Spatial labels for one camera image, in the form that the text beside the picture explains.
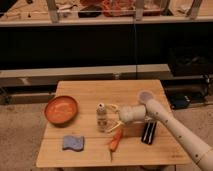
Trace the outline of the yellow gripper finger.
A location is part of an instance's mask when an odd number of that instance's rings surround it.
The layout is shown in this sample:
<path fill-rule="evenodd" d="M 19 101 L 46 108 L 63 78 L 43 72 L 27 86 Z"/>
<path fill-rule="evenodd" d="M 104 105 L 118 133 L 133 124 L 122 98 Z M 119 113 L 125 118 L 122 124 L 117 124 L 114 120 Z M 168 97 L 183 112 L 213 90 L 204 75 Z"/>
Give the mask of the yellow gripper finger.
<path fill-rule="evenodd" d="M 112 110 L 113 112 L 118 112 L 119 111 L 119 107 L 115 104 L 107 104 L 106 108 L 109 110 Z"/>
<path fill-rule="evenodd" d="M 117 124 L 116 124 L 115 126 L 111 127 L 110 129 L 107 129 L 107 130 L 106 130 L 106 133 L 110 133 L 110 132 L 112 132 L 113 130 L 115 130 L 115 129 L 117 129 L 118 127 L 123 126 L 123 125 L 124 125 L 123 122 L 118 121 Z"/>

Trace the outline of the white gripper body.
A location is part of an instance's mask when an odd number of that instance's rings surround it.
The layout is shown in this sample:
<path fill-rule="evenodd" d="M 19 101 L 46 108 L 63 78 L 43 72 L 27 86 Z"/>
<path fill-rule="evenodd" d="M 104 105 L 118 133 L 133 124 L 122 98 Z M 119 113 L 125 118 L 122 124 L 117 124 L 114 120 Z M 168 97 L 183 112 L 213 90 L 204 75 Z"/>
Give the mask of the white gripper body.
<path fill-rule="evenodd" d="M 118 115 L 124 124 L 142 121 L 145 118 L 146 109 L 144 105 L 123 106 L 119 109 Z"/>

